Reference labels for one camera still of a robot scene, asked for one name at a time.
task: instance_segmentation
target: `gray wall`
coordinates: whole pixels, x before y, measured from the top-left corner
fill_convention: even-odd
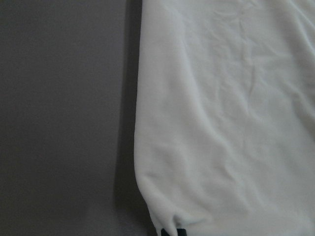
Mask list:
[[[140,0],[0,1],[0,235],[154,236],[136,186]]]

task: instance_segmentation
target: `white fabric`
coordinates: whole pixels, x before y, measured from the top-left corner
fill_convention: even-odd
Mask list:
[[[157,234],[315,235],[315,1],[143,0],[134,162]]]

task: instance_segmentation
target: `gray background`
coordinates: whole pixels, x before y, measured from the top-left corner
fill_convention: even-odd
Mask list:
[[[0,1],[0,235],[154,236],[133,168],[140,0]]]

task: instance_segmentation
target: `white cloth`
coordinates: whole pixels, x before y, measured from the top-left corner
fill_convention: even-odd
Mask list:
[[[136,105],[158,235],[315,235],[314,0],[143,0]]]

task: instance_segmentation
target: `dark object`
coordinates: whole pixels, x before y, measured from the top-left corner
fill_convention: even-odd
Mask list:
[[[177,229],[178,236],[187,236],[185,229]],[[169,236],[165,229],[161,230],[161,236]]]

